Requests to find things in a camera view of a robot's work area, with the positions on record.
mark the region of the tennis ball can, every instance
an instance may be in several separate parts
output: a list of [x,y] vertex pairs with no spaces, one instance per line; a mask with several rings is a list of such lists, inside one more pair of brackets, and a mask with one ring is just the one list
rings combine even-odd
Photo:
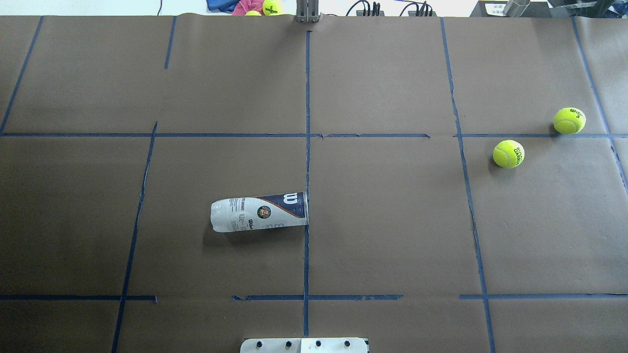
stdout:
[[304,192],[226,198],[212,204],[212,227],[219,233],[293,227],[308,221]]

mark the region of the pink cloth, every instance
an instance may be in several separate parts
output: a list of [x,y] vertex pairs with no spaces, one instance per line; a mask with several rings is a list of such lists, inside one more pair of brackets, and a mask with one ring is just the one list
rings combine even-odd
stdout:
[[262,13],[264,0],[240,0],[235,6],[234,16],[244,16],[249,11]]

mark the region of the black cable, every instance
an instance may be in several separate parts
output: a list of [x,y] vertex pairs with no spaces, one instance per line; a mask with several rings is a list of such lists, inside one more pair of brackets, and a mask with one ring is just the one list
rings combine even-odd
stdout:
[[401,13],[399,14],[399,17],[403,16],[403,13],[405,12],[405,10],[408,7],[412,6],[412,5],[416,6],[416,11],[414,12],[414,16],[415,17],[431,17],[432,14],[434,13],[434,10],[427,3],[427,1],[425,1],[423,3],[419,3],[419,2],[416,2],[416,1],[410,1],[410,0],[397,0],[397,1],[402,1],[404,3],[409,3],[409,4],[406,5],[405,8],[403,8],[403,10],[401,10]]
[[381,3],[376,3],[375,1],[373,1],[373,11],[371,12],[371,16],[379,16],[379,8],[381,6]]
[[351,13],[351,10],[353,10],[353,8],[355,7],[355,5],[358,5],[359,3],[362,3],[362,5],[364,6],[364,16],[367,16],[367,13],[371,13],[371,4],[369,4],[368,1],[366,0],[358,0],[355,2],[355,4],[351,5],[351,7],[349,8],[349,11],[347,11],[347,14],[345,16],[348,16]]
[[399,14],[399,17],[403,16],[403,13],[406,12],[406,9],[409,8],[412,5],[415,5],[416,6],[416,12],[419,12],[419,3],[409,3],[409,4],[406,5],[405,8],[403,8],[403,10],[401,10],[401,13]]

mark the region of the yellow tennis ball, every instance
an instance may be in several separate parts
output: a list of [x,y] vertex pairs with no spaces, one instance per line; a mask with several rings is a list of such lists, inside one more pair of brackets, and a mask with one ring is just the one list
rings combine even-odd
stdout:
[[576,108],[563,108],[554,116],[554,128],[561,134],[579,133],[586,122],[585,113]]
[[281,0],[265,0],[262,10],[265,15],[283,14],[283,4]]
[[507,139],[495,146],[493,149],[493,160],[497,165],[504,168],[514,168],[523,162],[526,153],[523,146],[517,141]]

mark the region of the roland garros logo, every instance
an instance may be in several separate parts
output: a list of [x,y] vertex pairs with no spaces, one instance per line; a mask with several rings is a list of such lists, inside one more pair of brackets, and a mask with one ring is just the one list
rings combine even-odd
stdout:
[[267,219],[271,216],[271,208],[268,206],[262,206],[257,209],[257,216],[261,219]]

